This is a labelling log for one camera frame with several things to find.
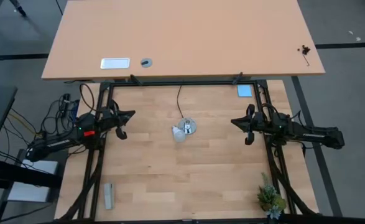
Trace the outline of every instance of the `black metal frame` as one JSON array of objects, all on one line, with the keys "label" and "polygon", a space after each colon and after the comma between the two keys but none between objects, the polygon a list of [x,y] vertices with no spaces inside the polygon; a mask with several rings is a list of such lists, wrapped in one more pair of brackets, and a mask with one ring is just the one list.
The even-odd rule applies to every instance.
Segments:
[{"label": "black metal frame", "polygon": [[[110,105],[110,102],[112,100],[112,96],[113,96],[113,90],[116,87],[122,87],[122,86],[170,86],[170,85],[175,85],[175,86],[180,86],[180,85],[232,85],[233,84],[233,80],[198,80],[195,78],[191,78],[191,80],[181,80],[180,78],[170,78],[168,81],[164,81],[164,80],[152,80],[152,81],[147,81],[147,82],[143,82],[143,80],[137,80],[136,77],[134,77],[132,75],[131,79],[128,81],[125,80],[115,80],[114,83],[102,83],[99,89],[99,96],[98,96],[98,102],[96,105],[96,110],[99,111],[102,108],[103,105],[103,99],[104,99],[104,94],[105,91],[108,91],[108,95],[107,95],[107,102],[106,102],[106,106],[104,107],[108,107]],[[256,97],[256,101],[257,101],[257,107],[260,108],[261,104],[262,104],[262,100],[261,100],[261,96],[260,94],[264,94],[265,96],[265,100],[266,103],[271,104],[271,100],[270,100],[270,96],[269,96],[269,92],[267,89],[267,85],[266,85],[266,80],[250,80],[249,78],[240,78],[239,79],[239,84],[244,84],[244,85],[252,85],[253,89],[254,89],[254,94]],[[272,149],[270,147],[266,147],[267,150],[267,156],[268,156],[268,160],[270,160],[270,157],[273,157],[273,153],[272,153]],[[289,181],[289,177],[287,175],[287,168],[285,165],[285,161],[284,161],[284,155],[283,155],[283,151],[281,150],[281,147],[277,148],[277,153],[278,153],[278,159],[279,159],[279,163],[280,163],[280,167],[282,169],[282,175],[284,176],[284,179],[286,179],[287,181]],[[91,201],[91,210],[90,210],[90,215],[89,215],[89,219],[91,220],[95,220],[95,215],[96,215],[96,206],[98,204],[98,193],[99,193],[99,184],[101,182],[101,171],[102,171],[102,163],[103,163],[103,158],[104,158],[104,147],[102,147],[101,149],[99,149],[99,155],[98,155],[98,163],[101,164],[99,166],[99,172],[98,172],[98,178],[95,181],[94,184],[94,190],[93,190],[93,198]],[[83,188],[87,185],[88,179],[91,177],[91,172],[92,172],[92,167],[93,167],[93,159],[94,159],[94,151],[90,151],[88,154],[88,158],[87,158],[87,165],[86,165],[86,170],[85,170],[85,176],[84,176],[84,182],[83,182]],[[280,188],[279,188],[279,181],[276,178],[276,175],[274,174],[274,171],[271,169],[271,177],[272,177],[272,184],[274,185],[274,187],[277,189],[277,191],[280,193]],[[296,214],[296,210],[295,210],[295,205],[292,202],[292,199],[290,198],[290,196],[288,196],[288,203],[289,203],[289,209],[290,212],[293,214]],[[85,201],[80,205],[79,207],[79,211],[78,211],[78,218],[84,218],[85,214]],[[243,219],[215,219],[215,220],[194,220],[194,223],[267,223],[268,221],[270,221],[267,218],[243,218]],[[193,220],[155,220],[155,221],[129,221],[129,222],[118,222],[118,221],[114,221],[114,222],[109,222],[109,223],[191,223],[193,222]]]}]

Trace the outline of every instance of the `light wood desk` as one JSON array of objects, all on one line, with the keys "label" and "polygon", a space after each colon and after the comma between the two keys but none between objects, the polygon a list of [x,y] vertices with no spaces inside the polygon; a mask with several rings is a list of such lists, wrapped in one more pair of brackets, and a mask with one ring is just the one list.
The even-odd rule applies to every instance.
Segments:
[{"label": "light wood desk", "polygon": [[[268,86],[272,104],[279,112],[292,114],[283,81],[271,80]],[[97,96],[99,84],[90,87]],[[113,99],[120,110],[136,110],[136,114],[124,128],[126,140],[118,139],[114,131],[108,133],[96,219],[265,217],[256,196],[262,185],[261,172],[270,175],[263,137],[256,133],[253,145],[246,146],[246,135],[231,124],[231,119],[244,116],[249,103],[256,105],[254,94],[239,98],[232,85],[183,86],[179,98],[182,113],[193,118],[198,129],[185,142],[177,143],[171,126],[181,118],[178,88],[114,89]],[[81,103],[78,114],[87,111]],[[300,144],[290,142],[283,150],[292,187],[317,211]],[[87,153],[82,153],[68,159],[55,218],[62,216],[80,193],[86,157]],[[112,210],[104,209],[105,183],[114,184]]]},{"label": "light wood desk", "polygon": [[[306,56],[297,51],[311,48]],[[128,69],[100,69],[129,58]],[[153,65],[141,66],[143,58]],[[68,1],[44,79],[324,73],[297,0]]]}]

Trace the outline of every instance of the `table leg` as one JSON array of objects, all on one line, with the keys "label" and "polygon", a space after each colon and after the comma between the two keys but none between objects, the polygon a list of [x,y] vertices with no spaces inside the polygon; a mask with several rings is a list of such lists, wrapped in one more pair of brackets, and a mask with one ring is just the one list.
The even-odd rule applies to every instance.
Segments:
[{"label": "table leg", "polygon": [[9,0],[18,10],[18,12],[23,16],[26,17],[26,12],[23,10],[22,6],[19,4],[18,0]]}]

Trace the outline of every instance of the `blue sticky note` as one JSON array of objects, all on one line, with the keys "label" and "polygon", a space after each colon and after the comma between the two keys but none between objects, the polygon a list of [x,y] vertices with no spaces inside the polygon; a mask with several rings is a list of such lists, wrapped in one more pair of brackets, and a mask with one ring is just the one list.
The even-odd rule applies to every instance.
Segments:
[{"label": "blue sticky note", "polygon": [[250,85],[238,85],[238,96],[239,97],[251,97],[251,86]]}]

